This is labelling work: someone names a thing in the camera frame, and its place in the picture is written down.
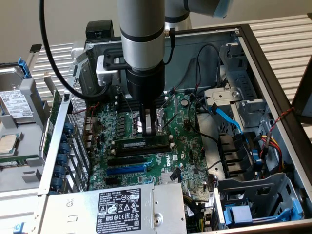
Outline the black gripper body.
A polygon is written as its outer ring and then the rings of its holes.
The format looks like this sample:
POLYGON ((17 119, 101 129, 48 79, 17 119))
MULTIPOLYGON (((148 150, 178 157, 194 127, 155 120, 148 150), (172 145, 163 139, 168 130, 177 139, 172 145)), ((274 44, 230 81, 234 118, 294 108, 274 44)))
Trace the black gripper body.
POLYGON ((146 71, 127 69, 126 79, 129 94, 143 105, 152 105, 164 91, 164 62, 146 71))

